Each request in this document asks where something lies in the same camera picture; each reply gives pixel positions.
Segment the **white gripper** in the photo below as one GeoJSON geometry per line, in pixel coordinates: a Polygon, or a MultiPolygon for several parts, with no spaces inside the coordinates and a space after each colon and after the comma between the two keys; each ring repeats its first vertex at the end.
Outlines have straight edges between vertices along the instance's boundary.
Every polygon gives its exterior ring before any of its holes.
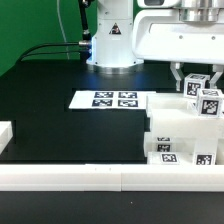
{"type": "Polygon", "coordinates": [[[184,78],[181,63],[217,64],[209,82],[216,89],[224,73],[224,10],[216,22],[202,23],[180,21],[175,9],[142,10],[134,20],[132,49],[139,59],[171,62],[177,91],[184,78]]]}

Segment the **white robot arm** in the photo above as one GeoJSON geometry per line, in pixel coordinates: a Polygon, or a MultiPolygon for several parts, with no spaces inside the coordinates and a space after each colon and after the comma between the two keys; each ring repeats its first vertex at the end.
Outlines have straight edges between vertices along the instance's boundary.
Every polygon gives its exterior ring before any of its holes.
{"type": "Polygon", "coordinates": [[[145,60],[167,61],[177,81],[184,63],[224,74],[224,0],[97,0],[97,32],[87,64],[107,73],[145,60]]]}

